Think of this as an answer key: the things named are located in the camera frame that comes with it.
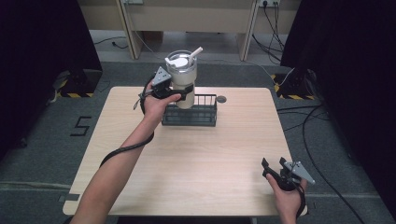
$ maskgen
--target wrist strap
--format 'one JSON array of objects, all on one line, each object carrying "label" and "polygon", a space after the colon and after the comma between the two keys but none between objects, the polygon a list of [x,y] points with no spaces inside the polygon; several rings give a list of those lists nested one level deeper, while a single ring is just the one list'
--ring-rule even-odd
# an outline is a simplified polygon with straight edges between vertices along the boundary
[{"label": "wrist strap", "polygon": [[154,79],[155,76],[151,76],[148,81],[145,84],[145,87],[143,88],[142,93],[139,94],[139,99],[136,101],[136,103],[134,104],[134,110],[137,108],[137,104],[140,102],[140,108],[142,109],[143,114],[146,113],[145,111],[145,100],[146,100],[146,90],[148,87],[148,84],[150,83],[150,81],[152,79]]},{"label": "wrist strap", "polygon": [[300,208],[298,209],[297,215],[296,215],[296,217],[299,217],[300,214],[304,211],[306,203],[305,203],[305,192],[304,192],[304,189],[301,188],[301,186],[298,186],[297,187],[297,191],[299,192],[300,199],[301,199]]}]

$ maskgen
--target human arm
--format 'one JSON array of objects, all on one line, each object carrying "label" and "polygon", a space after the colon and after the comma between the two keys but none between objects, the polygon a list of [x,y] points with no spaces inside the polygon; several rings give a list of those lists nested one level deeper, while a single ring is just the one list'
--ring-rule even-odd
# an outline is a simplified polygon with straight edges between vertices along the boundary
[{"label": "human arm", "polygon": [[[297,221],[297,211],[301,205],[300,193],[297,189],[285,191],[279,187],[276,180],[270,174],[265,176],[274,191],[276,198],[276,210],[279,213],[282,224],[295,224]],[[301,180],[301,188],[305,191],[307,182]]]},{"label": "human arm", "polygon": [[[147,140],[161,122],[165,107],[180,98],[172,95],[158,100],[146,97],[145,116],[121,144],[128,147]],[[122,152],[105,162],[93,176],[82,195],[71,223],[105,223],[106,216],[125,187],[143,147]]]}]

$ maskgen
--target white straw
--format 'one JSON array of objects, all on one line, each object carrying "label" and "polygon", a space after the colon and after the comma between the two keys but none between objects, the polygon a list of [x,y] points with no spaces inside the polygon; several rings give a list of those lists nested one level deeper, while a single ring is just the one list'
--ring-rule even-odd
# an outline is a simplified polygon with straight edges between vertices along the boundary
[{"label": "white straw", "polygon": [[201,47],[199,47],[198,49],[196,49],[189,57],[189,66],[191,66],[192,64],[192,60],[194,60],[195,55],[199,54],[203,49]]}]

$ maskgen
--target gray carpet floor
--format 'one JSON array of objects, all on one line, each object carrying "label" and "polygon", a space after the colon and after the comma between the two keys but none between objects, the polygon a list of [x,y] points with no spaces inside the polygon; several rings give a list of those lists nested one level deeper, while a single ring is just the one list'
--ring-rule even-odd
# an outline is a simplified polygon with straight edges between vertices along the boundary
[{"label": "gray carpet floor", "polygon": [[[0,223],[63,223],[64,196],[68,193],[89,144],[109,90],[114,86],[143,86],[161,63],[102,63],[104,73],[92,98],[58,98],[36,121],[27,138],[27,147],[15,148],[0,162]],[[265,67],[270,74],[285,73],[286,68]],[[319,100],[285,100],[276,97],[272,79],[256,65],[199,64],[196,85],[201,87],[261,87],[273,94],[276,108],[319,105]],[[301,161],[317,184],[306,194],[309,215],[299,223],[359,223],[351,209],[319,175],[313,161],[326,179],[345,197],[365,223],[394,223],[361,167],[348,157],[340,136],[329,120],[326,108],[305,125],[312,108],[279,112],[291,156]],[[75,125],[89,126],[84,136]],[[107,223],[116,223],[109,217]],[[278,217],[259,217],[258,223],[279,223]]]}]

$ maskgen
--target wooden table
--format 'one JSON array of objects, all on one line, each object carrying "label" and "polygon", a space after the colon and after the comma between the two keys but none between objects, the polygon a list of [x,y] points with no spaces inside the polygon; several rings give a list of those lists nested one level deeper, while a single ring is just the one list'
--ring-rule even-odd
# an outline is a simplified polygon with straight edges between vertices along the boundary
[{"label": "wooden table", "polygon": [[[64,213],[73,215],[103,157],[118,148],[143,118],[133,110],[139,87],[111,90],[92,134]],[[291,161],[271,92],[265,88],[196,88],[225,96],[216,127],[162,126],[146,145],[129,182],[110,211],[117,216],[276,215],[262,157],[278,171]]]}]

